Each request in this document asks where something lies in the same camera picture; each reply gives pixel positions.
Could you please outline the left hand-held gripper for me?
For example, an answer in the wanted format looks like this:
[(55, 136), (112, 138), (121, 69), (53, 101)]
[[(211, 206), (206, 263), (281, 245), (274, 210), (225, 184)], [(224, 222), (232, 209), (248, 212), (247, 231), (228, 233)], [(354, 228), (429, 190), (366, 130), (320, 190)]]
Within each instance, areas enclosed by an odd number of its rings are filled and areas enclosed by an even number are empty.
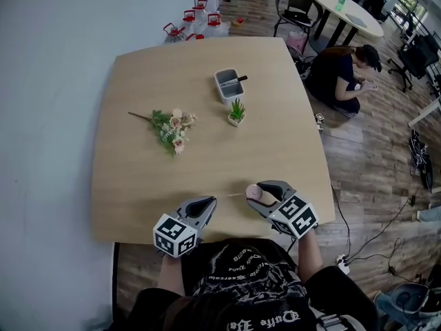
[(196, 197), (184, 201), (177, 211), (163, 214), (153, 228), (154, 246), (174, 258), (189, 254), (202, 241), (202, 229), (216, 206), (216, 197)]

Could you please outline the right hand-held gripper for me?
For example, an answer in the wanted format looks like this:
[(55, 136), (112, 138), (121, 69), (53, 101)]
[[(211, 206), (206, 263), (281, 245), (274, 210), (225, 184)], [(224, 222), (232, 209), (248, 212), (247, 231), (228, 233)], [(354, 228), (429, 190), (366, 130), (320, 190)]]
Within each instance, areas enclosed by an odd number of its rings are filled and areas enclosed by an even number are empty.
[(294, 192), (287, 182), (267, 180), (260, 181), (256, 185), (275, 199), (283, 199), (275, 210), (275, 201), (263, 203), (256, 199), (246, 199), (247, 204), (267, 219), (278, 232), (300, 239), (318, 226), (319, 218), (312, 204)]

